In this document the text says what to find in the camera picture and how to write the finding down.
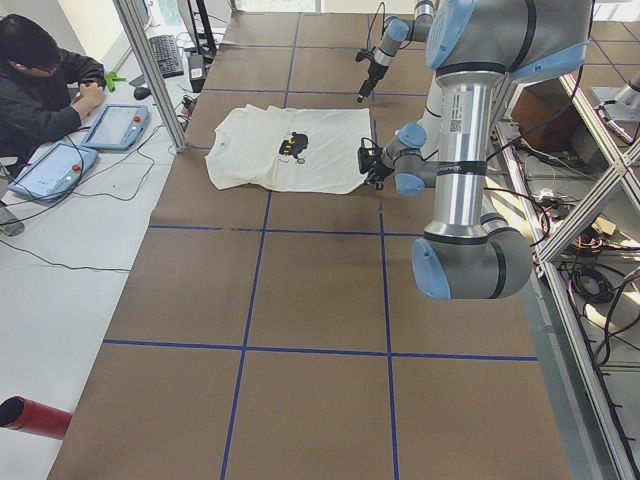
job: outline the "dark red tube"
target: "dark red tube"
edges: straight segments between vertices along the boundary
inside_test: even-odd
[[[62,440],[72,415],[22,397],[0,405],[0,427]]]

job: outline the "blue device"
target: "blue device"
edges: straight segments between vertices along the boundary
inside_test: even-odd
[[[128,150],[149,120],[144,105],[105,105],[82,140],[95,150]]]
[[[59,141],[25,168],[8,186],[23,197],[52,202],[70,192],[81,175],[98,158],[98,152],[83,146]]]

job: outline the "person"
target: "person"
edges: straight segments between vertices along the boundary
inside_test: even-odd
[[[78,83],[73,104],[67,85]],[[12,176],[42,143],[76,131],[105,100],[104,67],[59,48],[37,23],[20,15],[0,20],[0,157],[18,157]]]

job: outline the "graphic on shirt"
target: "graphic on shirt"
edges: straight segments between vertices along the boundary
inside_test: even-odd
[[[296,132],[291,132],[288,137],[291,138],[287,138],[282,142],[278,153],[285,157],[293,157],[296,159],[296,163],[303,164],[304,158],[300,157],[299,155],[305,148],[309,146],[309,137],[307,137],[307,135],[305,135],[304,133]],[[287,158],[278,157],[278,160],[284,163],[289,163],[289,159]]]

